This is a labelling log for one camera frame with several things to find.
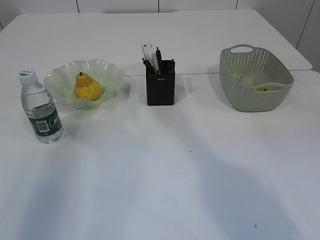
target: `green basket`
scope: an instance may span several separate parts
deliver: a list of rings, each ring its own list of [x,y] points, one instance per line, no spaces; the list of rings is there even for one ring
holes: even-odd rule
[[[246,47],[250,52],[232,52]],[[220,80],[232,106],[242,112],[265,112],[278,107],[294,84],[285,65],[270,51],[241,44],[222,50]]]

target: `water bottle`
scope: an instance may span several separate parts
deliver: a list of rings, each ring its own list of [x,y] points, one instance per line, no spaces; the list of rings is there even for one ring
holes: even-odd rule
[[[44,144],[58,141],[64,129],[51,94],[38,82],[34,70],[19,72],[18,79],[22,85],[22,107],[36,137]]]

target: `bottle cap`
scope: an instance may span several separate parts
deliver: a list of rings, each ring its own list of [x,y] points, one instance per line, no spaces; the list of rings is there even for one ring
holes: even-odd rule
[[[18,79],[22,85],[29,85],[38,81],[36,72],[33,69],[22,70],[18,73]]]

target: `glass bowl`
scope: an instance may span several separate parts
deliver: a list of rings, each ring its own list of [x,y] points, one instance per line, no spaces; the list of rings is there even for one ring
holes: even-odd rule
[[[76,98],[76,76],[80,72],[87,73],[99,81],[101,92],[96,100]],[[44,87],[59,103],[77,110],[90,110],[116,96],[117,91],[124,84],[123,75],[124,72],[116,65],[104,60],[71,61],[52,70],[43,82]]]

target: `marker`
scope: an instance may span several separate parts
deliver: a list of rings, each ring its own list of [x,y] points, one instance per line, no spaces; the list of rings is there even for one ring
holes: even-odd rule
[[[162,65],[162,57],[161,57],[161,52],[159,50],[159,47],[156,47],[155,54],[156,54],[156,59],[158,61],[159,70],[160,70],[160,72],[162,72],[163,71],[163,65]]]
[[[171,63],[170,63],[170,67],[169,67],[169,73],[170,74],[174,74],[175,73],[175,65],[176,65],[175,60],[172,59]]]
[[[145,60],[144,58],[142,58],[143,60],[143,64],[145,65],[146,69],[148,70],[148,72],[152,75],[155,75],[156,72],[154,70],[154,68],[151,66],[151,63],[148,60]]]
[[[151,55],[151,59],[152,59],[152,64],[153,64],[153,67],[154,67],[154,70],[157,74],[160,74],[160,71],[159,71],[159,65],[158,65],[158,61],[157,61],[157,56],[155,53],[153,53]]]

